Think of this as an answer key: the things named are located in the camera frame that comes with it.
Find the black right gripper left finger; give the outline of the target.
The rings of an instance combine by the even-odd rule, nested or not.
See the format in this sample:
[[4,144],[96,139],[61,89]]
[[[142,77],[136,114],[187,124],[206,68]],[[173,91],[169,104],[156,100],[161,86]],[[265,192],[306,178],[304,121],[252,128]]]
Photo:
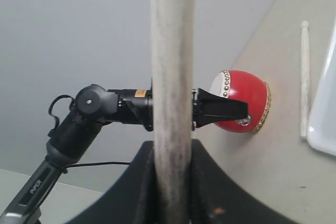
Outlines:
[[94,204],[68,221],[78,224],[156,223],[152,141],[144,142],[121,177]]

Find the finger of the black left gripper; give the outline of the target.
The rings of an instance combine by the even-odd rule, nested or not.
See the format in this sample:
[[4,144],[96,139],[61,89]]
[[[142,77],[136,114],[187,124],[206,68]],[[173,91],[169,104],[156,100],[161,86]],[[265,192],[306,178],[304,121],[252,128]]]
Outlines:
[[197,128],[217,122],[245,119],[246,117],[248,117],[246,102],[223,98],[198,88]]

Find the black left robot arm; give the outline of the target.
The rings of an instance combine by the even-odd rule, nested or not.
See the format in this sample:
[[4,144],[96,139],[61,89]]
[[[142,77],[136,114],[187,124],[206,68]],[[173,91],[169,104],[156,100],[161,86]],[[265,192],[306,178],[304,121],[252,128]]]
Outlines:
[[[192,131],[195,128],[248,117],[248,103],[220,97],[201,88],[192,90]],[[60,123],[53,115],[55,103],[70,98],[69,114]],[[103,126],[113,122],[142,125],[148,132],[153,126],[153,91],[140,89],[106,90],[91,84],[75,98],[60,95],[51,103],[48,114],[55,126],[48,133],[47,155],[26,184],[1,214],[1,223],[40,223],[39,207],[67,168],[76,167]]]

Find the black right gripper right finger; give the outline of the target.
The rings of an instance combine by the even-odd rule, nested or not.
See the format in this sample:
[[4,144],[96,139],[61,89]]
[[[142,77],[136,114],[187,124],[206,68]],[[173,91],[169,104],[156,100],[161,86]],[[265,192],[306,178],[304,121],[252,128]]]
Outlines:
[[203,144],[192,140],[191,223],[296,223],[238,186]]

